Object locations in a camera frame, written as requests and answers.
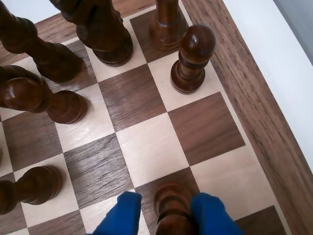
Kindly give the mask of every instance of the white surface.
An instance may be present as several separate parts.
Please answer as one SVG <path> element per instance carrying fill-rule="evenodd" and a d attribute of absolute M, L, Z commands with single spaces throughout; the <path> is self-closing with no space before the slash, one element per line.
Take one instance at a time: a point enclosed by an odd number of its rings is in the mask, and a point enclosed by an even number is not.
<path fill-rule="evenodd" d="M 219 197 L 233 220 L 275 204 L 258 160 L 243 146 L 191 166 L 200 192 Z"/>
<path fill-rule="evenodd" d="M 313 170 L 313 66 L 272 0 L 224 0 Z"/>
<path fill-rule="evenodd" d="M 223 89 L 212 64 L 209 63 L 205 67 L 204 82 L 195 93 L 189 95 L 178 93 L 174 90 L 170 79 L 172 65 L 177 60 L 178 51 L 148 64 L 157 89 L 160 92 L 164 106 L 168 112 L 215 94 Z"/>
<path fill-rule="evenodd" d="M 116 136 L 135 188 L 189 166 L 168 113 Z"/>
<path fill-rule="evenodd" d="M 13 15 L 27 18 L 34 24 L 60 12 L 49 0 L 2 0 L 2 2 Z"/>
<path fill-rule="evenodd" d="M 88 110 L 84 118 L 78 123 L 55 123 L 63 152 L 114 133 L 112 121 L 98 83 L 76 93 L 86 98 Z"/>

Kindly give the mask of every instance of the dark wooden chess piece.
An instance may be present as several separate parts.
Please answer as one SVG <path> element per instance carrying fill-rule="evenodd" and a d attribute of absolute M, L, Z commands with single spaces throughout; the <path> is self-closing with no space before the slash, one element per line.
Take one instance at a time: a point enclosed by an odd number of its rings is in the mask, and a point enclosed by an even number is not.
<path fill-rule="evenodd" d="M 178 0 L 156 0 L 156 14 L 149 26 L 150 39 L 160 50 L 173 50 L 186 30 Z"/>
<path fill-rule="evenodd" d="M 0 67 L 0 106 L 31 113 L 46 111 L 61 124 L 79 122 L 87 112 L 87 102 L 70 91 L 52 93 L 43 79 L 19 67 Z"/>
<path fill-rule="evenodd" d="M 63 17 L 77 25 L 79 39 L 99 60 L 121 66 L 132 56 L 133 42 L 112 0 L 50 0 Z"/>
<path fill-rule="evenodd" d="M 83 64 L 66 46 L 40 39 L 30 20 L 13 16 L 1 1 L 0 40 L 7 51 L 33 57 L 38 71 L 54 82 L 73 79 Z"/>
<path fill-rule="evenodd" d="M 51 165 L 28 170 L 17 182 L 0 181 L 0 214 L 12 211 L 18 202 L 40 205 L 61 191 L 60 171 Z"/>
<path fill-rule="evenodd" d="M 195 92 L 205 78 L 204 67 L 214 53 L 216 39 L 205 25 L 194 25 L 184 33 L 179 46 L 179 60 L 171 69 L 173 87 L 182 94 Z"/>
<path fill-rule="evenodd" d="M 161 186 L 155 195 L 158 216 L 156 235 L 196 235 L 197 226 L 191 216 L 190 192 L 178 184 Z"/>

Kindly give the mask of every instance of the wood grain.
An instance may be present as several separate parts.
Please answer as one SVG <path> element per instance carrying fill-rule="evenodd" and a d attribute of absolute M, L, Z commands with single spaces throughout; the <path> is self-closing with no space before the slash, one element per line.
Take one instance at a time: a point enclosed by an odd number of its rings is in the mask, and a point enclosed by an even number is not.
<path fill-rule="evenodd" d="M 154 197 L 159 186 L 166 183 L 177 183 L 186 187 L 194 196 L 199 193 L 199 188 L 190 168 L 177 171 L 145 185 L 135 188 L 142 195 L 141 209 L 145 217 L 150 234 L 156 234 L 157 215 L 154 209 Z"/>
<path fill-rule="evenodd" d="M 294 235 L 313 234 L 313 175 L 222 0 L 182 0 L 194 24 L 217 35 L 214 69 Z"/>
<path fill-rule="evenodd" d="M 99 83 L 115 131 L 166 113 L 147 64 Z"/>
<path fill-rule="evenodd" d="M 245 235 L 286 235 L 275 206 L 235 221 Z"/>
<path fill-rule="evenodd" d="M 79 211 L 74 211 L 28 228 L 30 235 L 85 235 L 85 227 Z"/>
<path fill-rule="evenodd" d="M 15 182 L 13 173 L 0 177 L 0 180 Z M 0 235 L 27 228 L 22 205 L 19 202 L 8 214 L 0 215 Z"/>
<path fill-rule="evenodd" d="M 81 71 L 68 82 L 55 83 L 43 77 L 53 93 L 64 90 L 76 92 L 97 83 L 85 45 L 80 40 L 77 40 L 76 42 L 67 45 L 67 47 L 78 55 L 78 57 L 84 61 L 84 64 Z"/>
<path fill-rule="evenodd" d="M 134 188 L 115 134 L 64 157 L 80 209 Z"/>
<path fill-rule="evenodd" d="M 245 145 L 220 92 L 169 112 L 189 165 Z"/>
<path fill-rule="evenodd" d="M 2 124 L 14 171 L 62 153 L 55 123 L 47 113 L 25 112 Z"/>

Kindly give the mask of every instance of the light square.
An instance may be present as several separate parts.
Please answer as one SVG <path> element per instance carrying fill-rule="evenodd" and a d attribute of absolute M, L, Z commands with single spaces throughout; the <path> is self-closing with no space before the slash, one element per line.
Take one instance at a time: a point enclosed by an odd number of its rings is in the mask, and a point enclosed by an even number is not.
<path fill-rule="evenodd" d="M 99 85 L 92 85 L 76 93 L 87 99 L 88 111 L 78 123 L 67 125 L 55 123 L 63 152 L 114 133 Z"/>
<path fill-rule="evenodd" d="M 171 68 L 178 60 L 178 51 L 148 64 L 157 89 L 169 112 L 196 100 L 215 94 L 222 89 L 211 63 L 205 67 L 205 79 L 200 88 L 193 94 L 181 94 L 171 84 Z"/>
<path fill-rule="evenodd" d="M 22 203 L 22 209 L 28 227 L 78 210 L 75 193 L 63 154 L 56 155 L 52 158 L 46 159 L 44 161 L 14 172 L 15 180 L 18 181 L 29 169 L 43 165 L 53 165 L 61 170 L 64 179 L 63 187 L 60 193 L 55 198 L 41 205 Z"/>
<path fill-rule="evenodd" d="M 107 213 L 116 205 L 118 196 L 119 195 L 108 198 L 102 202 L 98 202 L 80 210 L 86 233 L 93 233 L 93 231 L 97 228 L 101 221 L 106 217 Z M 138 235 L 148 234 L 149 230 L 141 211 Z"/>
<path fill-rule="evenodd" d="M 7 235 L 29 235 L 28 229 L 21 229 Z"/>
<path fill-rule="evenodd" d="M 4 136 L 2 122 L 0 122 L 0 177 L 13 172 L 8 146 Z"/>
<path fill-rule="evenodd" d="M 167 113 L 116 135 L 134 187 L 189 166 Z"/>
<path fill-rule="evenodd" d="M 247 146 L 191 166 L 201 192 L 219 197 L 233 220 L 274 205 L 275 197 Z"/>
<path fill-rule="evenodd" d="M 124 65 L 119 67 L 111 67 L 102 63 L 93 53 L 92 49 L 86 47 L 94 74 L 96 75 L 97 81 L 101 82 L 110 77 L 114 77 L 120 73 L 126 72 L 128 70 L 134 69 L 140 65 L 146 64 L 146 59 L 142 53 L 137 37 L 134 33 L 133 27 L 129 20 L 123 22 L 125 28 L 129 31 L 132 41 L 133 41 L 133 55 L 131 59 Z"/>

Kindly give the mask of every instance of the chess piece base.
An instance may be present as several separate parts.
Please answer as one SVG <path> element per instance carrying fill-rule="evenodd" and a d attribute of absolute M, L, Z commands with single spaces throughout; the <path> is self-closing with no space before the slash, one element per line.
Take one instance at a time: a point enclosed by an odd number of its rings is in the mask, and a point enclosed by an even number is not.
<path fill-rule="evenodd" d="M 65 103 L 63 112 L 47 110 L 49 117 L 54 122 L 60 124 L 77 123 L 86 115 L 88 104 L 82 96 L 71 91 L 60 91 L 54 94 L 54 96 L 53 99 L 56 100 L 56 105 L 61 102 Z"/>
<path fill-rule="evenodd" d="M 93 50 L 94 54 L 98 57 L 100 61 L 111 67 L 118 67 L 127 63 L 133 54 L 133 42 L 131 35 L 128 30 L 126 30 L 126 37 L 122 46 L 114 51 L 103 52 L 98 50 Z"/>
<path fill-rule="evenodd" d="M 183 79 L 178 73 L 178 64 L 177 60 L 171 69 L 171 83 L 176 91 L 182 94 L 192 94 L 202 85 L 205 78 L 205 70 L 201 69 L 198 78 L 195 80 Z"/>

